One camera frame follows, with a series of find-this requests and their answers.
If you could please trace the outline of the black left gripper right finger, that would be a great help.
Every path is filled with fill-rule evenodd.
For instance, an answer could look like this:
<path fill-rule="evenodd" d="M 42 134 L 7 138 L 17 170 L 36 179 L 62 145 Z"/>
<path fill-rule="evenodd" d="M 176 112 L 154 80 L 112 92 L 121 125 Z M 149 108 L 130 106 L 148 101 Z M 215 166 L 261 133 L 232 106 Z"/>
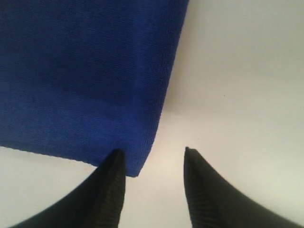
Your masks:
<path fill-rule="evenodd" d="M 234 188 L 196 150 L 184 154 L 184 189 L 194 228 L 297 228 Z"/>

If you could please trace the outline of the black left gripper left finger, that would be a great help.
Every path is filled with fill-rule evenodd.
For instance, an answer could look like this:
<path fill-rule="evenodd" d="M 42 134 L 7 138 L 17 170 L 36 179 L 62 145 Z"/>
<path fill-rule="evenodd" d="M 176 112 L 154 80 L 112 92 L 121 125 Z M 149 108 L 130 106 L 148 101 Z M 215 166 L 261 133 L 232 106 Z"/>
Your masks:
<path fill-rule="evenodd" d="M 17 228 L 116 228 L 125 197 L 125 154 L 113 150 L 79 186 Z"/>

